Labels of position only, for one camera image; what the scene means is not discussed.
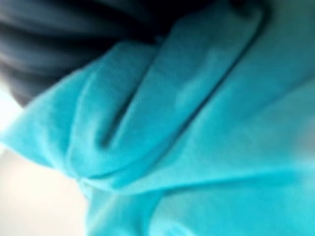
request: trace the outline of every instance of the garment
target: garment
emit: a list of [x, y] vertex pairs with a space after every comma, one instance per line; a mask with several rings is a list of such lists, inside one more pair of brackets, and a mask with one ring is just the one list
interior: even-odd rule
[[0, 140], [78, 181], [90, 236], [314, 236], [314, 11], [217, 1], [116, 44]]
[[176, 19], [209, 2], [187, 0], [181, 9], [172, 0], [0, 0], [0, 77], [26, 106], [117, 41], [153, 43]]

